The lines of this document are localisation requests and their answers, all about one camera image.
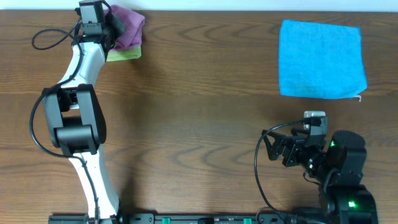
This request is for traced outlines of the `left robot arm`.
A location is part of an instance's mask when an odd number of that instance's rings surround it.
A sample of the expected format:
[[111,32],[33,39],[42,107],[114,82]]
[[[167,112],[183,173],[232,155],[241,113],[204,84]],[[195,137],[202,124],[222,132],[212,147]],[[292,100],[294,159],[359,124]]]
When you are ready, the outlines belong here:
[[88,203],[79,217],[52,216],[60,223],[125,223],[119,198],[109,179],[104,159],[106,122],[94,87],[108,52],[124,32],[112,12],[80,6],[80,19],[67,36],[73,56],[63,78],[43,90],[38,103],[44,107],[52,144],[74,166]]

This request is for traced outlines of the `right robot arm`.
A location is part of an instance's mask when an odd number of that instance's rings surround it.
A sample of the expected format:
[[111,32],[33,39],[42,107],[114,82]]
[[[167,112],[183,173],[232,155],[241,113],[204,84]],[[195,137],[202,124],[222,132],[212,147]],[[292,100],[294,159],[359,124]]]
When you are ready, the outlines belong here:
[[377,223],[377,208],[371,192],[361,184],[367,157],[364,138],[339,130],[327,143],[325,126],[292,128],[289,136],[275,129],[263,130],[264,143],[272,161],[283,157],[285,167],[302,166],[304,178],[318,186],[319,209],[296,212],[276,210],[289,223]]

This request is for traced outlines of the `purple microfiber cloth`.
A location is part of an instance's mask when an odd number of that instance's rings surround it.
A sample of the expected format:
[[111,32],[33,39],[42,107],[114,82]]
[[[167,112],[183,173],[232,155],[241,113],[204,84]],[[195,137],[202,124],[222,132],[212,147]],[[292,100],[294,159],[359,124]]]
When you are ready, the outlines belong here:
[[145,17],[116,4],[111,5],[111,10],[112,15],[119,19],[125,27],[125,31],[116,39],[116,45],[111,51],[129,50],[141,46]]

